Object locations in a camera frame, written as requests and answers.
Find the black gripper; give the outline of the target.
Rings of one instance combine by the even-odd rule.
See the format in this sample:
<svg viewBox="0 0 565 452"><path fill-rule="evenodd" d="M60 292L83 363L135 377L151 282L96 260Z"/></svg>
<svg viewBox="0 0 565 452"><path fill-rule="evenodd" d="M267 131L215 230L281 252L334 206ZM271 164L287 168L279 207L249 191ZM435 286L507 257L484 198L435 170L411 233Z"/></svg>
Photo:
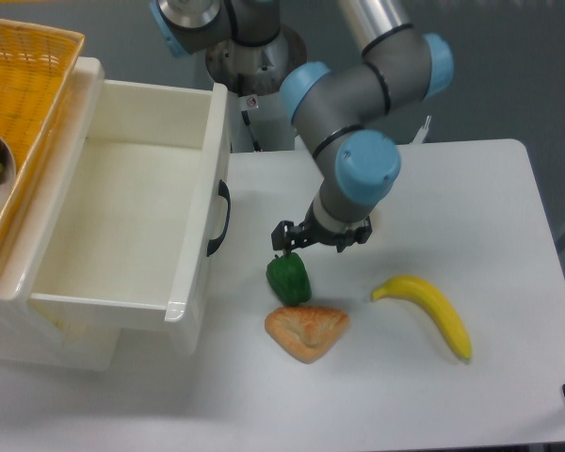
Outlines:
<svg viewBox="0 0 565 452"><path fill-rule="evenodd" d="M354 244L364 244L372 234L370 217L366 217L355 226L346 228L342 233L327 230L317 222L295 224L283 220L272 231L271 245L275 251L289 255L293 250L307 248L315 244L335 247L341 253Z"/></svg>

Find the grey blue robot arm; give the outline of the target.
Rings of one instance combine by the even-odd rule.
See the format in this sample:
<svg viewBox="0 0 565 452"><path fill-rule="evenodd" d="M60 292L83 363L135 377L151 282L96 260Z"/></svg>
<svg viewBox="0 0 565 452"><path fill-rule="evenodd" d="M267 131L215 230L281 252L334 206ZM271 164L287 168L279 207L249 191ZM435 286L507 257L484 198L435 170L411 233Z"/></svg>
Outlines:
<svg viewBox="0 0 565 452"><path fill-rule="evenodd" d="M447 42L416 31L398 1L342 1L362 61L333 73L321 62L292 63L277 1L152 1L149 8L174 55L205 52L212 79L240 97L277 94L317 164L323 181L305 219L280 222L273 249L366 242L370 213L401 167L395 143L367 124L451 84Z"/></svg>

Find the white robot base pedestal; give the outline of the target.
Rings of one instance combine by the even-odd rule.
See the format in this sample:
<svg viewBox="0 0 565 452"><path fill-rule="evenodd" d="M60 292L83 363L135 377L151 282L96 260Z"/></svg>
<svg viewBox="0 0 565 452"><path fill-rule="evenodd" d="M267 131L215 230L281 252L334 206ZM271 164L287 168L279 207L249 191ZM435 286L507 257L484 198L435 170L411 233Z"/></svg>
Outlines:
<svg viewBox="0 0 565 452"><path fill-rule="evenodd" d="M296 129L288 119L280 88L288 74L306 62L303 39L287 25L261 47L226 40L206 50L210 77L229 91L227 116L234 153L295 148Z"/></svg>

